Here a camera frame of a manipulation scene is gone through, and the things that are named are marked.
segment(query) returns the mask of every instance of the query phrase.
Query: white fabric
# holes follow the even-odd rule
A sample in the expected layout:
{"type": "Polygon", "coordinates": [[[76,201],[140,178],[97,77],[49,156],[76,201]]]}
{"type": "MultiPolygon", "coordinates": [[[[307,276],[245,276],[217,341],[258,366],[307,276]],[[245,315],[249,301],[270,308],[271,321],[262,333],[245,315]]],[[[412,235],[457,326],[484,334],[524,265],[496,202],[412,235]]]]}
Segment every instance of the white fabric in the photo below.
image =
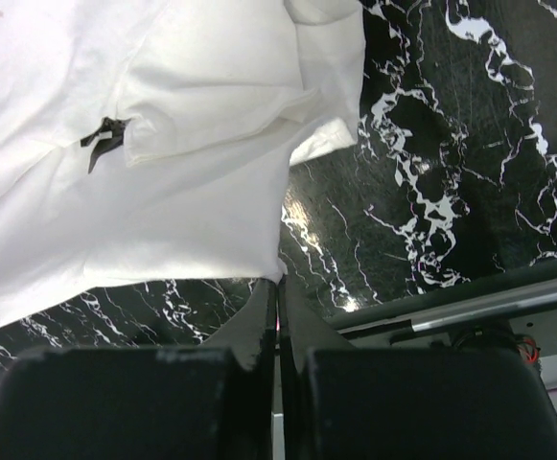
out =
{"type": "Polygon", "coordinates": [[[0,327],[97,286],[279,280],[289,164],[355,142],[363,49],[356,0],[0,0],[0,327]],[[89,175],[104,116],[131,121],[89,175]]]}

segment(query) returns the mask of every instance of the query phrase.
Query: black plastic part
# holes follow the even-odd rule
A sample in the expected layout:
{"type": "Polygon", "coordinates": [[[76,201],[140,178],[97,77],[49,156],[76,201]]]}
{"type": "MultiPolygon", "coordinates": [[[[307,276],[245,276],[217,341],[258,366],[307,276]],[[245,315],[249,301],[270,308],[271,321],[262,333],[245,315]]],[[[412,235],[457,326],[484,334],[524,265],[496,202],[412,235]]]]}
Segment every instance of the black plastic part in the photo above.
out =
{"type": "Polygon", "coordinates": [[[0,460],[221,458],[234,374],[228,350],[21,357],[0,384],[0,460]]]}
{"type": "Polygon", "coordinates": [[[311,457],[557,460],[542,384],[505,352],[315,351],[311,457]]]}
{"type": "Polygon", "coordinates": [[[356,350],[348,340],[308,308],[304,299],[288,278],[283,279],[278,287],[278,318],[287,460],[308,458],[308,448],[313,438],[312,429],[307,424],[308,419],[304,416],[309,401],[302,382],[307,353],[318,348],[356,350]]]}
{"type": "Polygon", "coordinates": [[[203,347],[33,351],[0,384],[0,460],[271,458],[276,286],[203,347]]]}
{"type": "Polygon", "coordinates": [[[102,125],[99,126],[95,132],[80,140],[80,145],[82,147],[88,147],[100,134],[107,132],[111,133],[109,138],[100,140],[93,149],[93,152],[90,155],[90,162],[88,164],[89,174],[93,172],[95,165],[97,164],[97,160],[99,160],[102,155],[123,145],[126,127],[126,121],[104,118],[102,120],[102,125]]]}

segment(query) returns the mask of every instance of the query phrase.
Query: white t-shirt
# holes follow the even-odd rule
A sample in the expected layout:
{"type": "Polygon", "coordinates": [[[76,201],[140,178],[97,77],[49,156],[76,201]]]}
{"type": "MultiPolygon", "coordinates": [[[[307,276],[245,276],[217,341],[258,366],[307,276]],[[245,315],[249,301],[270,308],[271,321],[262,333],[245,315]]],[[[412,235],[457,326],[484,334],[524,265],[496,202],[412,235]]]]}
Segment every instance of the white t-shirt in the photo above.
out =
{"type": "Polygon", "coordinates": [[[0,0],[0,327],[92,287],[279,280],[289,164],[355,142],[356,0],[0,0]],[[129,120],[99,159],[80,139],[129,120]]]}

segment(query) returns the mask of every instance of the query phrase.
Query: black marble surface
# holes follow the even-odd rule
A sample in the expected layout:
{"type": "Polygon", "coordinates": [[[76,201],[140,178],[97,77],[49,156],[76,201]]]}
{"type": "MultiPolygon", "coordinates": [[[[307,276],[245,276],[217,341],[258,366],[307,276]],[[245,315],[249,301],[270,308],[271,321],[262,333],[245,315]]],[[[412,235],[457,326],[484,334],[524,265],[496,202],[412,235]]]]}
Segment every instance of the black marble surface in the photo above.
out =
{"type": "MultiPolygon", "coordinates": [[[[291,170],[281,257],[325,316],[557,258],[557,0],[364,0],[359,143],[291,170]]],[[[98,288],[22,350],[199,343],[251,280],[98,288]]]]}

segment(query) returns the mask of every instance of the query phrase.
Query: black and white marble pattern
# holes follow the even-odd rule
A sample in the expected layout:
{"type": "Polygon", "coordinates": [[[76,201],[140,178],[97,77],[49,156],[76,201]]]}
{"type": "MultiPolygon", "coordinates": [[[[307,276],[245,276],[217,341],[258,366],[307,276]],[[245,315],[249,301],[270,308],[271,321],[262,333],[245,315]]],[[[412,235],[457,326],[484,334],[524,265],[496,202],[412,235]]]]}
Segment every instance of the black and white marble pattern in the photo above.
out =
{"type": "MultiPolygon", "coordinates": [[[[557,0],[363,0],[360,139],[291,171],[280,254],[325,316],[557,258],[557,0]]],[[[94,289],[0,330],[193,344],[251,280],[94,289]]]]}

